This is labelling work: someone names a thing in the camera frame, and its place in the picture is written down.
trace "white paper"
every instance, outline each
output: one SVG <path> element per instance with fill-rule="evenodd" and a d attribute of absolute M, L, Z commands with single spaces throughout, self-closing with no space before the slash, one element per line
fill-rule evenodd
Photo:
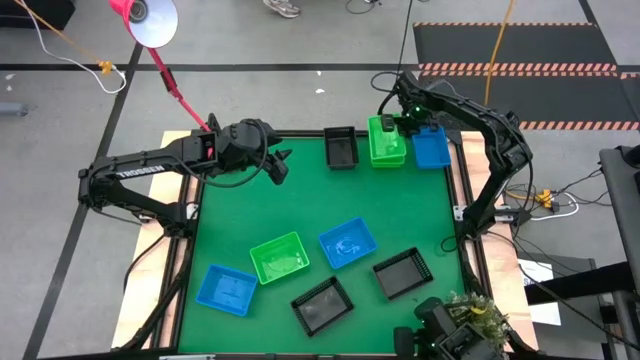
<path fill-rule="evenodd" d="M 551 264 L 530 261 L 530 260 L 521 260 L 518 259 L 520 266 L 527 273 L 527 275 L 531 276 L 534 280 L 546 281 L 553 279 L 553 267 Z M 533 284 L 533 281 L 529 280 L 524 274 L 522 274 L 522 279 L 524 281 L 524 285 Z M 541 305 L 532 305 L 529 306 L 529 311 L 531 312 L 531 320 L 537 323 L 549 324 L 560 326 L 560 310 L 558 309 L 558 303 L 547 303 Z"/>

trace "white cable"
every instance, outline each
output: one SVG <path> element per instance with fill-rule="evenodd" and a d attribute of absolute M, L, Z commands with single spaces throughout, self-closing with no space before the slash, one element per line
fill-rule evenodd
<path fill-rule="evenodd" d="M 20 0 L 20 2 L 22 2 L 22 5 L 24 5 L 25 8 L 27 7 L 27 4 L 24 2 L 24 0 Z M 86 66 L 78 63 L 75 60 L 68 59 L 68 58 L 61 57 L 61 56 L 57 56 L 57 55 L 54 55 L 54 54 L 50 53 L 49 50 L 47 50 L 47 47 L 44 46 L 44 41 L 42 40 L 42 34 L 40 33 L 40 27 L 38 26 L 38 21 L 36 21 L 36 18 L 33 17 L 33 14 L 31 14 L 31 11 L 27 10 L 27 13 L 29 13 L 29 17 L 31 17 L 31 20 L 33 20 L 33 25 L 35 26 L 36 32 L 38 33 L 38 39 L 40 39 L 40 45 L 42 46 L 42 50 L 44 50 L 44 52 L 47 53 L 47 55 L 49 55 L 51 57 L 54 57 L 54 58 L 56 58 L 58 60 L 70 62 L 70 63 L 75 64 L 75 65 L 79 66 L 80 68 L 86 70 L 89 74 L 93 75 L 93 77 L 96 79 L 96 81 L 98 82 L 98 84 L 102 88 L 102 91 L 106 92 L 107 94 L 117 94 L 122 89 L 124 89 L 125 86 L 127 86 L 127 79 L 124 77 L 124 74 L 120 70 L 118 70 L 118 68 L 115 65 L 111 65 L 111 69 L 114 70 L 122 78 L 122 86 L 120 86 L 120 88 L 118 90 L 113 90 L 112 91 L 112 90 L 107 90 L 104 87 L 104 85 L 102 84 L 102 81 L 100 81 L 100 78 L 98 77 L 98 75 L 96 75 L 96 73 L 94 71 L 92 71 L 91 69 L 89 69 Z"/>
<path fill-rule="evenodd" d="M 575 215 L 578 210 L 580 210 L 580 205 L 578 205 L 578 201 L 576 200 L 576 198 L 574 198 L 571 194 L 569 193 L 563 193 L 564 195 L 568 196 L 571 198 L 571 200 L 573 200 L 573 203 L 576 205 L 576 208 L 570 212 L 570 213 L 566 213 L 566 214 L 557 214 L 557 215 L 550 215 L 550 216 L 543 216 L 543 217 L 539 217 L 539 218 L 531 218 L 531 221 L 542 221 L 542 220 L 550 220 L 550 219 L 557 219 L 557 218 L 561 218 L 561 217 L 567 217 L 567 216 L 571 216 L 571 215 Z"/>

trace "yellow cable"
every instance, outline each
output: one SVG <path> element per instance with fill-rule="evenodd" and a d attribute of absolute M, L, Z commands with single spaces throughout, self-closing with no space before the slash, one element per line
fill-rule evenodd
<path fill-rule="evenodd" d="M 493 48 L 493 54 L 491 54 L 491 62 L 489 63 L 489 73 L 487 74 L 487 85 L 484 89 L 484 106 L 489 105 L 489 91 L 491 89 L 491 74 L 493 73 L 493 63 L 496 61 L 496 55 L 498 54 L 498 49 L 500 48 L 500 42 L 502 41 L 502 34 L 504 33 L 504 29 L 507 27 L 507 21 L 509 21 L 509 17 L 511 16 L 511 10 L 513 10 L 513 5 L 515 4 L 515 0 L 509 0 L 509 8 L 507 9 L 507 13 L 504 16 L 504 20 L 502 20 L 502 26 L 500 27 L 500 32 L 498 33 L 498 40 L 496 40 L 496 46 Z"/>
<path fill-rule="evenodd" d="M 505 193 L 506 193 L 507 195 L 511 196 L 511 197 L 512 197 L 512 198 L 514 198 L 514 199 L 527 200 L 527 197 L 526 197 L 526 196 L 522 196 L 522 195 L 514 194 L 514 193 L 512 193 L 512 192 L 511 192 L 511 191 L 509 191 L 509 190 L 506 190 L 506 191 L 505 191 Z"/>
<path fill-rule="evenodd" d="M 49 24 L 46 20 L 41 18 L 38 14 L 36 14 L 33 10 L 31 10 L 27 5 L 23 4 L 20 0 L 13 0 L 13 2 L 15 2 L 18 5 L 20 5 L 23 9 L 25 9 L 26 11 L 31 13 L 31 15 L 33 15 L 33 17 L 38 19 L 38 21 L 40 21 L 46 27 L 48 27 L 51 31 L 56 33 L 56 35 L 60 36 L 64 41 L 69 43 L 69 45 L 71 45 L 74 48 L 76 48 L 76 50 L 78 50 L 79 52 L 85 54 L 87 57 L 93 59 L 93 61 L 95 61 L 100 66 L 100 68 L 102 68 L 102 73 L 103 74 L 108 74 L 109 72 L 111 72 L 111 66 L 113 65 L 113 63 L 111 61 L 102 61 L 102 60 L 100 60 L 100 58 L 98 58 L 97 56 L 93 55 L 91 53 L 91 51 L 83 48 L 82 46 L 80 46 L 78 44 L 76 44 L 73 40 L 69 39 L 65 34 L 61 33 L 60 31 L 58 31 L 58 29 L 54 28 L 51 24 Z"/>

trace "yellow connector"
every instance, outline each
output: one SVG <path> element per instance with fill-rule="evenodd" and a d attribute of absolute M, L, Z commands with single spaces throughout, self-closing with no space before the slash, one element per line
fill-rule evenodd
<path fill-rule="evenodd" d="M 544 189 L 542 193 L 536 195 L 536 201 L 547 209 L 551 209 L 552 207 L 551 200 L 553 200 L 551 189 Z"/>
<path fill-rule="evenodd" d="M 111 67 L 113 66 L 113 63 L 111 61 L 100 61 L 98 63 L 98 66 L 100 66 L 100 68 L 102 69 L 103 75 L 108 75 L 109 73 L 111 73 Z"/>

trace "white lamp shade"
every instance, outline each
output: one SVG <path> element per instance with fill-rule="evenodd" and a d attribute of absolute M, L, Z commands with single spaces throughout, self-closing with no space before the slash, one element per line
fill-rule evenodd
<path fill-rule="evenodd" d="M 146 16 L 131 21 L 129 15 L 135 0 L 110 0 L 111 7 L 122 16 L 133 38 L 148 48 L 166 45 L 178 29 L 178 10 L 172 0 L 142 0 L 146 4 Z"/>

